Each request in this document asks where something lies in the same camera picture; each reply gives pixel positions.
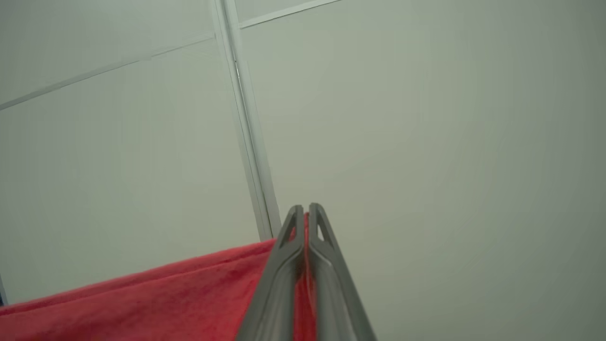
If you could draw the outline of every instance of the towel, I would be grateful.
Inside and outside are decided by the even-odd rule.
[[[274,242],[0,308],[0,340],[233,340]],[[316,338],[307,276],[295,288],[295,341]]]

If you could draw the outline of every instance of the white molding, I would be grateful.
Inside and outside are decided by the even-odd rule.
[[[49,92],[52,92],[52,91],[55,91],[55,90],[59,90],[62,87],[66,87],[66,86],[72,85],[74,83],[83,81],[85,79],[89,79],[89,78],[94,77],[96,75],[100,75],[100,74],[108,72],[108,71],[116,70],[116,69],[119,69],[119,68],[121,68],[123,66],[127,66],[129,64],[133,64],[134,62],[150,60],[153,57],[157,57],[159,55],[163,55],[165,53],[172,52],[172,51],[175,51],[175,50],[183,49],[184,47],[188,47],[188,46],[192,46],[192,45],[195,45],[195,44],[199,44],[199,43],[201,43],[203,41],[206,41],[206,40],[209,40],[209,39],[213,39],[214,37],[215,37],[214,32],[212,32],[212,33],[206,33],[206,34],[197,36],[197,37],[195,37],[193,39],[188,39],[186,41],[183,41],[179,45],[162,47],[160,49],[156,49],[156,50],[151,51],[151,52],[142,53],[140,55],[135,55],[135,56],[131,56],[131,57],[128,57],[128,58],[121,58],[120,62],[115,62],[115,63],[109,64],[109,65],[106,65],[106,66],[102,66],[102,67],[99,67],[97,69],[94,69],[94,70],[91,70],[91,71],[88,71],[88,72],[81,73],[81,74],[76,75],[74,77],[67,78],[67,79],[64,79],[62,81],[58,81],[57,83],[51,84],[49,86],[45,86],[45,87],[43,87],[41,89],[35,90],[33,92],[30,92],[30,93],[28,93],[26,95],[17,97],[17,98],[15,98],[13,100],[4,102],[4,103],[0,104],[0,110],[4,110],[6,108],[15,106],[15,105],[17,105],[19,103],[23,103],[25,101],[31,100],[32,98],[36,98],[38,96],[45,95],[45,94],[47,94]]]
[[[271,12],[271,13],[266,14],[266,15],[262,15],[262,16],[258,16],[256,18],[252,18],[252,19],[248,19],[248,20],[242,21],[240,23],[240,28],[241,29],[245,29],[246,27],[251,27],[251,26],[260,24],[262,22],[265,22],[265,21],[274,20],[274,19],[280,18],[282,16],[291,15],[293,13],[301,12],[301,11],[304,11],[304,10],[308,10],[310,8],[326,5],[326,4],[329,4],[331,2],[336,2],[336,1],[340,1],[340,0],[314,0],[314,1],[306,2],[306,3],[301,4],[301,5],[285,8],[283,10]]]
[[[231,79],[231,89],[228,91],[234,94],[234,100],[231,101],[232,114],[238,133],[240,153],[248,182],[248,190],[250,192],[253,211],[255,212],[259,239],[261,241],[269,240],[272,238],[270,216],[265,200],[263,181],[258,166],[259,161],[255,149],[255,139],[248,118],[249,107],[247,106],[247,97],[244,95],[240,71],[236,64],[233,38],[228,22],[229,17],[222,0],[211,1],[210,6],[219,52],[224,60],[225,73]]]
[[[239,122],[246,142],[247,157],[244,158],[244,163],[245,167],[247,163],[250,165],[252,172],[255,193],[253,195],[251,192],[251,196],[256,196],[256,199],[253,198],[253,205],[255,205],[254,201],[256,200],[259,206],[259,214],[262,217],[259,236],[261,240],[265,240],[271,238],[271,236],[277,236],[280,228],[282,228],[282,223],[276,194],[273,190],[253,84],[248,71],[248,64],[242,52],[242,37],[236,3],[234,0],[215,0],[215,6],[219,17],[218,21],[221,24],[221,33],[217,29],[215,31],[217,36],[221,35],[223,37],[225,58],[229,63],[233,90],[238,103]]]

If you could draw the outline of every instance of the red towel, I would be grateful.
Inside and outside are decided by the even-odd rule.
[[[0,340],[233,340],[274,241],[197,257],[0,309]],[[315,339],[308,283],[294,340]]]

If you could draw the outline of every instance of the white panel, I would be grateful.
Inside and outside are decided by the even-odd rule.
[[[258,241],[215,40],[0,112],[10,303]]]
[[[3,0],[0,104],[212,31],[206,0]]]
[[[346,0],[242,31],[280,212],[324,205],[379,340],[606,333],[605,15]]]

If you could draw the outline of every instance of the red fabric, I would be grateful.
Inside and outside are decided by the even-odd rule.
[[[0,340],[233,340],[274,241],[0,309]],[[295,336],[315,339],[307,285]]]

